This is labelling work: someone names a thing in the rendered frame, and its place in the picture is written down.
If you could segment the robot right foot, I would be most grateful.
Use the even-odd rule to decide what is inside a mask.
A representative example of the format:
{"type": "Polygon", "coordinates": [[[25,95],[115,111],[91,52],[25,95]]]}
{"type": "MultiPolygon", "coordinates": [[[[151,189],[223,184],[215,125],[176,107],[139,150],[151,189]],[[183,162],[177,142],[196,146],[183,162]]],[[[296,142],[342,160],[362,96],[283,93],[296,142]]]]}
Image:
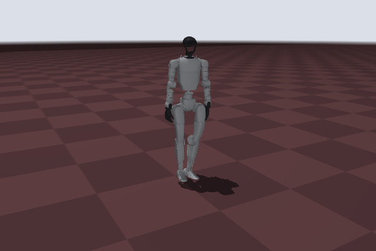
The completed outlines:
{"type": "Polygon", "coordinates": [[[184,172],[181,172],[181,170],[180,173],[177,171],[177,176],[181,182],[187,182],[187,177],[185,176],[184,172]]]}

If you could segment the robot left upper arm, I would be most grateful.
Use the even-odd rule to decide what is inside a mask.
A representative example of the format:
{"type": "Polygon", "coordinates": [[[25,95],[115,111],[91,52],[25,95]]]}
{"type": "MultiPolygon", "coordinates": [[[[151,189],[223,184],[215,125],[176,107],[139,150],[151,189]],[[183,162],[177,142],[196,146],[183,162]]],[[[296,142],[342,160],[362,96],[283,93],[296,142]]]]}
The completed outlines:
{"type": "Polygon", "coordinates": [[[202,82],[201,82],[201,85],[202,87],[206,88],[206,87],[209,87],[210,86],[210,81],[208,80],[208,76],[209,76],[209,72],[208,72],[208,67],[209,67],[209,63],[204,60],[204,59],[200,59],[201,60],[201,74],[202,74],[202,82]]]}

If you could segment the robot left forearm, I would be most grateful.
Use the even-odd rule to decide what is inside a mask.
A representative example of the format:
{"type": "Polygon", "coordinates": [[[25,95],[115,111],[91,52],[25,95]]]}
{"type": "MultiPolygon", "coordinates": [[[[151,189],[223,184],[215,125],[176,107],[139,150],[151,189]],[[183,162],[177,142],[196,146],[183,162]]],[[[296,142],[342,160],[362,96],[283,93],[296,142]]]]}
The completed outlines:
{"type": "MultiPolygon", "coordinates": [[[[210,86],[203,89],[204,92],[204,104],[207,106],[207,103],[211,103],[211,96],[210,96],[210,86]]],[[[212,103],[211,103],[212,104],[212,103]]],[[[211,105],[210,104],[210,105],[211,105]]]]}

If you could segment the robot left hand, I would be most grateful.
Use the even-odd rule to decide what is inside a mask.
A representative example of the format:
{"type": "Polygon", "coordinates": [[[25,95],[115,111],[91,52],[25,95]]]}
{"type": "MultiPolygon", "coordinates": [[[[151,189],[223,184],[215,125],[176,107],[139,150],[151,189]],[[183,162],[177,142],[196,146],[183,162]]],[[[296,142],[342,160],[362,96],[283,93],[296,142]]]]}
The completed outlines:
{"type": "MultiPolygon", "coordinates": [[[[208,103],[207,103],[207,106],[204,105],[204,106],[206,107],[206,118],[205,118],[205,120],[207,120],[207,117],[209,116],[209,108],[210,108],[210,104],[211,104],[211,103],[208,102],[208,103]]],[[[205,121],[205,120],[204,120],[204,121],[205,121]]]]}

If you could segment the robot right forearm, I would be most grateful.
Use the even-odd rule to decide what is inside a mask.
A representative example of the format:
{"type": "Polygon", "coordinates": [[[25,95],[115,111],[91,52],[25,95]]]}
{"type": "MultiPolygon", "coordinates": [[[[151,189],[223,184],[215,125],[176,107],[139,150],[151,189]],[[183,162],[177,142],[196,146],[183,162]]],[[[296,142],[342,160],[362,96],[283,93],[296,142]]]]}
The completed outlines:
{"type": "Polygon", "coordinates": [[[170,81],[168,81],[167,83],[167,96],[166,96],[166,103],[165,103],[165,107],[169,108],[169,104],[173,102],[173,93],[174,93],[174,90],[172,89],[169,89],[170,88],[170,81]]]}

